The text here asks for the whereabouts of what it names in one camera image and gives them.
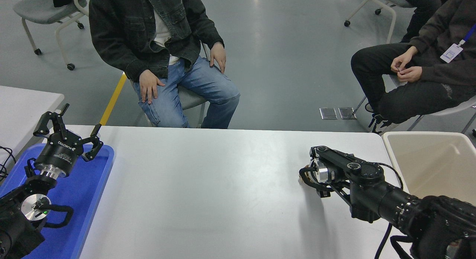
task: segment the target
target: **beige bin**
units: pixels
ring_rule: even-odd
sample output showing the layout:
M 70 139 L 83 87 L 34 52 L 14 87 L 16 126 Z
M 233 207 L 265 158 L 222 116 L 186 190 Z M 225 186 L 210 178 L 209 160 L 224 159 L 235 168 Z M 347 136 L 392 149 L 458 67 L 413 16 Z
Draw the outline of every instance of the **beige bin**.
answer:
M 461 133 L 388 132 L 382 136 L 409 193 L 445 195 L 476 205 L 476 149 Z

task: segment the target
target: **sneaker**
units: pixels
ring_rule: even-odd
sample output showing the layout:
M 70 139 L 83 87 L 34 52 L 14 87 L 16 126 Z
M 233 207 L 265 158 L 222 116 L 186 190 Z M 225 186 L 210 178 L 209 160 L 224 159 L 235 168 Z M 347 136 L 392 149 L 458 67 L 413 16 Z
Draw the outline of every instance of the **sneaker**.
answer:
M 372 114 L 372 121 L 369 124 L 369 128 L 372 128 L 370 133 L 382 135 L 386 132 L 393 130 L 399 124 L 392 123 L 389 120 L 386 120 L 380 114 Z

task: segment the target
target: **man's right hand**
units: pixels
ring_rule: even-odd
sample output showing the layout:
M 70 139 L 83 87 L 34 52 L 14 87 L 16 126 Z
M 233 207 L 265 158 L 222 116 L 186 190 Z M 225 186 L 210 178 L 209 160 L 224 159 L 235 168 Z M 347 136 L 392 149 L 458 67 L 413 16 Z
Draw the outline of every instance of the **man's right hand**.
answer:
M 150 72 L 149 69 L 144 70 L 139 76 L 139 86 L 141 87 L 142 102 L 152 103 L 152 96 L 157 99 L 157 85 L 165 86 L 165 84 L 158 79 L 154 73 Z
M 404 70 L 405 65 L 408 64 L 408 62 L 410 62 L 413 56 L 417 53 L 418 50 L 416 47 L 411 46 L 404 54 L 393 59 L 390 69 L 395 73 Z

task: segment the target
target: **black denim jacket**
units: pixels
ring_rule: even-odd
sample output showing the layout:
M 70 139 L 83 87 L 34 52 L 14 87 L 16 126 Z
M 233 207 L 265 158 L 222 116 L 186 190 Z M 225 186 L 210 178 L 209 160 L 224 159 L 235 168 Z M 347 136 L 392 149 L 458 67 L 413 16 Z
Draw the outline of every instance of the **black denim jacket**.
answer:
M 154 9 L 170 30 L 165 48 L 153 41 Z M 210 49 L 223 43 L 201 0 L 90 0 L 89 10 L 95 49 L 133 81 L 146 69 L 167 77 L 170 54 L 184 58 L 188 70 L 199 56 L 200 41 Z

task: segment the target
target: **yellow floor line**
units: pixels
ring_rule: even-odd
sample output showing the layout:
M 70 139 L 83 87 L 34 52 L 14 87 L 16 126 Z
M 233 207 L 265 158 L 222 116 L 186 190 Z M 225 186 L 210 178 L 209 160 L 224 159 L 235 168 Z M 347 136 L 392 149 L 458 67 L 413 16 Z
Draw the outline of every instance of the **yellow floor line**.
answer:
M 124 83 L 126 82 L 126 79 L 126 74 L 122 73 L 122 76 L 119 79 L 116 89 L 114 90 L 114 93 L 112 93 L 111 99 L 107 104 L 106 110 L 104 110 L 104 114 L 102 114 L 101 121 L 99 122 L 101 123 L 101 125 L 106 125 L 107 120 L 109 120 L 109 116 L 111 115 L 112 109 L 114 108 L 116 101 L 118 100 L 119 94 L 122 90 L 122 87 L 124 86 Z

